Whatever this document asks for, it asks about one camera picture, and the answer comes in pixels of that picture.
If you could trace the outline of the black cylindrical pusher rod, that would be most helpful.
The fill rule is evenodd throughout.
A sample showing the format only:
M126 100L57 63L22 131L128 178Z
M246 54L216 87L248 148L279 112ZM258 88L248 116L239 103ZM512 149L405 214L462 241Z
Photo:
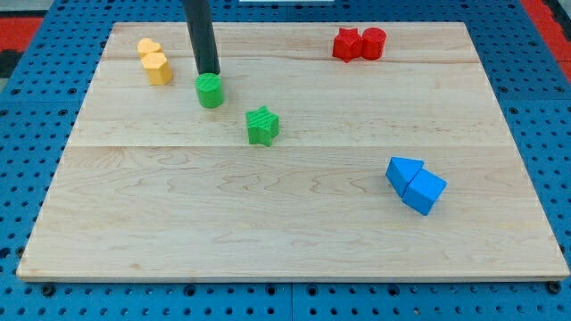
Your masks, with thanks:
M210 2L208 0L182 0L182 5L198 73L219 75L219 56Z

